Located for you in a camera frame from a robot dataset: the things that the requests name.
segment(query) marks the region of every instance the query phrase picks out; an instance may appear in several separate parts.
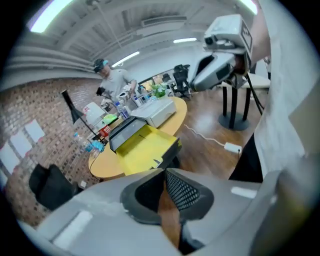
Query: round table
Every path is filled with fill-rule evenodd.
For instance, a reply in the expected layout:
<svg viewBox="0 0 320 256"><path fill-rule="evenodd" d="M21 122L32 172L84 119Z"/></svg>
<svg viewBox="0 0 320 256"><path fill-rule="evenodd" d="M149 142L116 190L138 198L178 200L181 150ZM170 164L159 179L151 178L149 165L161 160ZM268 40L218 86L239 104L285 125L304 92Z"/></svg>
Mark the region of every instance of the round table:
<svg viewBox="0 0 320 256"><path fill-rule="evenodd" d="M185 120L187 115L187 104L181 98L169 98L174 101L176 112L161 126L159 126L158 129L174 136L177 134ZM119 163L117 154L109 148L109 143L96 159L90 156L88 166L91 174L97 178L108 180L124 175L124 171Z"/></svg>

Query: white shirt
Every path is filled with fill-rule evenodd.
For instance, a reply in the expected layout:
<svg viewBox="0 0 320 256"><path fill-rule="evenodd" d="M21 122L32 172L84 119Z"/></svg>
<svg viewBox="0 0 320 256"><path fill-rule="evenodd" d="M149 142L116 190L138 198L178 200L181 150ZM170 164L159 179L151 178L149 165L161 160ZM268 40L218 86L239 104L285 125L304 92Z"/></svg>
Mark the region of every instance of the white shirt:
<svg viewBox="0 0 320 256"><path fill-rule="evenodd" d="M113 102L119 101L117 96L123 88L132 81L129 72L124 69L111 69L107 79L103 79L100 87L105 89L105 94Z"/></svg>
<svg viewBox="0 0 320 256"><path fill-rule="evenodd" d="M289 115L319 79L320 60L309 37L287 9L272 0L261 0L260 4L269 31L272 58L269 101L254 132L265 177L307 153Z"/></svg>

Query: yellow box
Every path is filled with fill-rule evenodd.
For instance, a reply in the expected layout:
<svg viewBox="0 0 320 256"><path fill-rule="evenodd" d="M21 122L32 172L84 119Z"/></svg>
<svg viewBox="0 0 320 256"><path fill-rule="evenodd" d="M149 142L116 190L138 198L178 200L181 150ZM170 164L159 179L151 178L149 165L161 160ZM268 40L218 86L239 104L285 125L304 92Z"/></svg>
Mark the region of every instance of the yellow box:
<svg viewBox="0 0 320 256"><path fill-rule="evenodd" d="M144 125L116 149L125 175L163 168L181 149L179 138Z"/></svg>

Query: white robot body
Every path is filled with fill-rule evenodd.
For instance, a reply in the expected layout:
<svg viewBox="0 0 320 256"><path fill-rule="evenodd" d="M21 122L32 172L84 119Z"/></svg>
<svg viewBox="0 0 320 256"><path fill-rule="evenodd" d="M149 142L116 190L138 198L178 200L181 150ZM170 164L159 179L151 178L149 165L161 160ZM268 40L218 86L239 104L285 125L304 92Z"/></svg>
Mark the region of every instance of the white robot body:
<svg viewBox="0 0 320 256"><path fill-rule="evenodd" d="M217 17L204 33L203 48L211 54L202 58L189 70L191 89L204 91L222 81L234 88L240 88L244 84L242 76L251 66L252 41L250 31L241 15ZM242 74L234 73L236 56L243 58Z"/></svg>

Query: green object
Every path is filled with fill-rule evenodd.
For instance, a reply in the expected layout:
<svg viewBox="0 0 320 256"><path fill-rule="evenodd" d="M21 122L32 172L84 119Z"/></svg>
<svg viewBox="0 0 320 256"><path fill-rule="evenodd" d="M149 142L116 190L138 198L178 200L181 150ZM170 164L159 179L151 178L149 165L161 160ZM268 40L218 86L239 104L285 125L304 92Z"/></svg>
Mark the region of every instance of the green object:
<svg viewBox="0 0 320 256"><path fill-rule="evenodd" d="M165 83L151 85L151 88L155 91L153 94L157 98L161 98L166 95L167 88Z"/></svg>
<svg viewBox="0 0 320 256"><path fill-rule="evenodd" d="M110 124L112 121L116 120L117 116L115 114L107 114L104 118L103 118L103 122L108 125Z"/></svg>

